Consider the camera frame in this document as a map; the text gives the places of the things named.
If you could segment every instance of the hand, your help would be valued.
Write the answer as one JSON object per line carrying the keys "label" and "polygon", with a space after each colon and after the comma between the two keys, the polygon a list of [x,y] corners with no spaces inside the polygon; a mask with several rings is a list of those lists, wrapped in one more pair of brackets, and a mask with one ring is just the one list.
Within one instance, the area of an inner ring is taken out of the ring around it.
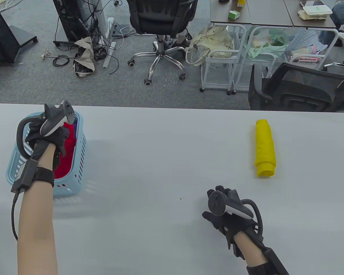
{"label": "hand", "polygon": [[54,152],[53,169],[56,169],[60,164],[59,153],[61,153],[63,157],[66,155],[64,144],[66,139],[69,137],[70,131],[68,128],[59,127],[51,135],[42,136],[40,134],[42,124],[43,122],[40,121],[29,123],[29,134],[25,141],[28,142],[29,146],[33,149],[31,158],[34,160],[40,159],[50,143],[54,144],[56,146],[56,150]]}
{"label": "hand", "polygon": [[[223,186],[215,187],[215,190],[221,191],[226,196],[228,196],[228,192],[231,191],[229,188],[224,188]],[[214,190],[210,189],[207,191],[208,197]],[[203,218],[210,221],[214,228],[218,229],[224,236],[226,236],[228,249],[231,248],[231,244],[235,245],[233,237],[240,231],[252,227],[254,228],[257,223],[252,219],[245,219],[235,214],[228,214],[225,212],[223,216],[215,216],[211,212],[205,211],[202,214]]]}

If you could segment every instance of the monitor stand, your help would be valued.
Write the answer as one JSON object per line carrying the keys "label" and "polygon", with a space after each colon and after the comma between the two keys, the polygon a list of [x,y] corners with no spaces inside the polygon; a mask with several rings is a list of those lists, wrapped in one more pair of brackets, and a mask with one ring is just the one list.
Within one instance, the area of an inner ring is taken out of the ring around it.
{"label": "monitor stand", "polygon": [[27,32],[25,30],[19,29],[16,26],[9,26],[9,29],[14,34],[15,39],[18,41],[20,47],[23,47],[24,45],[27,45],[31,41],[33,41],[33,43],[37,43],[38,42],[37,36],[35,36],[32,33],[29,33],[29,32]]}

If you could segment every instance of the beige bag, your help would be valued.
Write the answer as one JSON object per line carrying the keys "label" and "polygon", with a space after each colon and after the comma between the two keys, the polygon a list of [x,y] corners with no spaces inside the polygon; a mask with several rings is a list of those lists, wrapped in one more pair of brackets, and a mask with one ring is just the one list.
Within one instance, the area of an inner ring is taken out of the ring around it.
{"label": "beige bag", "polygon": [[219,52],[219,50],[233,49],[233,41],[226,26],[208,26],[196,35],[191,40],[190,46],[185,49],[186,62],[199,66],[204,63],[206,56],[211,52],[213,52],[213,58],[229,58],[232,56],[231,52]]}
{"label": "beige bag", "polygon": [[88,36],[74,44],[79,46],[73,62],[74,72],[77,77],[86,77],[95,71],[92,39]]}

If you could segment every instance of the yellow rolled towel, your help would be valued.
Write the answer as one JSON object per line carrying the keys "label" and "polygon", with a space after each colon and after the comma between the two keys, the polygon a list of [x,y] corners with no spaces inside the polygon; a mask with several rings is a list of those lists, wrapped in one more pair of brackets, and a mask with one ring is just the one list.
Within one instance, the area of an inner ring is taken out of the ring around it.
{"label": "yellow rolled towel", "polygon": [[257,176],[271,177],[275,174],[277,161],[275,159],[274,142],[270,125],[266,119],[256,121],[256,161]]}

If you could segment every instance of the white table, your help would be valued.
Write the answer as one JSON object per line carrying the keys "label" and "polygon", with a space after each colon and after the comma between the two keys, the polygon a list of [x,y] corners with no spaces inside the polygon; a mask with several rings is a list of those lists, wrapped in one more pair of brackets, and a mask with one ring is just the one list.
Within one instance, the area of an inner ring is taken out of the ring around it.
{"label": "white table", "polygon": [[[0,275],[17,272],[5,171],[17,124],[41,110],[0,104]],[[61,275],[246,275],[201,217],[206,191],[219,184],[257,203],[264,243],[291,275],[344,274],[344,113],[75,110],[88,141],[86,180],[78,197],[55,203]],[[262,118],[278,162],[269,179],[253,167]]]}

